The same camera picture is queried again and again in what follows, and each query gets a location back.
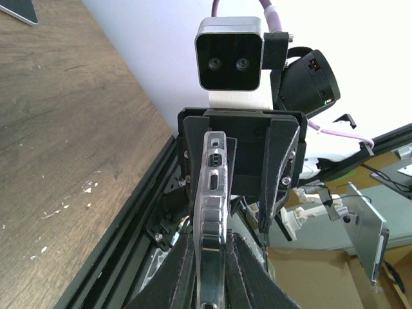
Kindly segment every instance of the camera lens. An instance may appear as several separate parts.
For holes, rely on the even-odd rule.
[[[220,66],[221,66],[221,61],[218,58],[212,58],[209,61],[209,69],[211,69],[212,71],[218,70]]]
[[[240,58],[236,63],[236,68],[239,71],[245,71],[249,67],[249,60]]]

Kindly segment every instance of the white ceiling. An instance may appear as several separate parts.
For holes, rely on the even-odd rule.
[[[212,0],[83,0],[168,123],[187,106],[204,106],[194,36]],[[337,77],[342,99],[319,123],[350,113],[359,134],[377,136],[412,122],[411,1],[278,0],[283,30],[295,46],[319,49]],[[255,15],[258,0],[221,0],[218,15]]]

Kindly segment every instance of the black plastic housing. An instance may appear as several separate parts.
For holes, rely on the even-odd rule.
[[[319,50],[314,50],[283,72],[275,107],[301,111],[311,118],[340,98],[341,92],[328,61]]]

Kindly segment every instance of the wooden table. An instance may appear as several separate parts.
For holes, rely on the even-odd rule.
[[[0,12],[0,308],[52,308],[171,132],[80,0]]]

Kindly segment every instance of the black camera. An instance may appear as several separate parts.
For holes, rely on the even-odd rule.
[[[206,90],[259,87],[263,32],[257,17],[208,17],[196,36],[200,85]]]

